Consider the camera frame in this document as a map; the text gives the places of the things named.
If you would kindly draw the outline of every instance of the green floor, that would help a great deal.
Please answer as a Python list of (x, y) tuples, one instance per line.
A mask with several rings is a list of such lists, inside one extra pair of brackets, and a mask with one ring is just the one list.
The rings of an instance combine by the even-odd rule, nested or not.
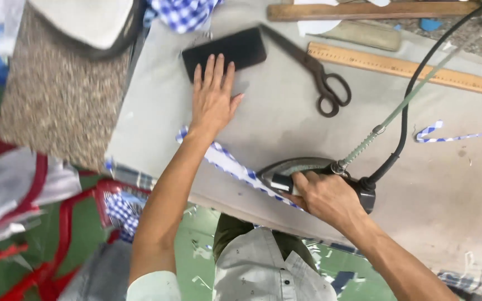
[[(94, 185), (97, 178), (83, 180), (84, 188)], [(12, 241), (27, 241), (29, 250), (23, 258), (32, 266), (51, 260), (58, 242), (58, 205), (43, 208), (46, 213), (41, 216), (41, 225), (25, 234), (13, 236), (11, 240), (0, 242), (0, 248)], [(178, 281), (184, 300), (211, 300), (213, 288), (214, 264), (209, 258), (209, 246), (213, 244), (213, 234), (219, 212), (190, 206), (184, 215), (183, 222), (176, 236), (176, 265)], [(65, 273), (82, 263), (98, 243), (106, 238), (100, 227), (96, 205), (93, 199), (87, 199), (74, 209), (72, 244), (68, 257), (63, 262), (60, 273)], [(355, 271), (358, 280), (350, 281), (339, 296), (339, 300), (395, 300), (388, 285), (375, 272), (364, 258), (353, 256), (329, 247), (307, 243), (309, 248), (320, 259), (320, 273), (323, 276), (335, 277), (339, 271)], [(28, 269), (13, 260), (0, 261), (0, 295), (17, 283)], [(31, 291), (27, 300), (37, 299)]]

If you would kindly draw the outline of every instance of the blue gingham fabric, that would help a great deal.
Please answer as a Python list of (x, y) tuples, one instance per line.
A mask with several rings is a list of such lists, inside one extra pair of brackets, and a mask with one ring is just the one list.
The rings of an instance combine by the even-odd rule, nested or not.
[[(178, 143), (182, 143), (183, 138), (187, 135), (189, 128), (187, 126), (182, 127), (179, 130), (176, 141)], [(267, 188), (264, 183), (262, 183), (258, 177), (256, 176), (256, 172), (252, 169), (241, 165), (230, 152), (228, 152), (224, 147), (222, 147), (219, 143), (213, 141), (208, 148), (204, 158), (213, 164), (216, 168), (231, 174), (232, 177), (244, 181), (247, 184), (251, 185), (253, 188), (260, 190), (261, 192), (265, 192), (269, 196), (273, 198), (285, 202), (286, 204), (293, 206), (302, 210), (300, 207), (295, 205), (292, 201), (285, 199), (281, 195), (278, 195), (271, 189)]]
[(441, 128), (444, 126), (444, 122), (442, 120), (438, 120), (437, 122), (431, 124), (429, 127), (424, 128), (416, 135), (416, 141), (419, 143), (427, 143), (427, 142), (445, 142), (445, 141), (456, 141), (462, 140), (466, 138), (473, 138), (473, 137), (481, 137), (482, 133), (478, 134), (468, 134), (464, 136), (458, 136), (453, 138), (423, 138), (426, 135), (434, 132), (436, 129)]
[(120, 239), (133, 243), (133, 237), (139, 225), (139, 217), (143, 212), (146, 200), (127, 192), (110, 193), (105, 192), (105, 213), (111, 219), (112, 225), (120, 229)]
[(199, 29), (224, 0), (149, 0), (159, 18), (177, 33)]

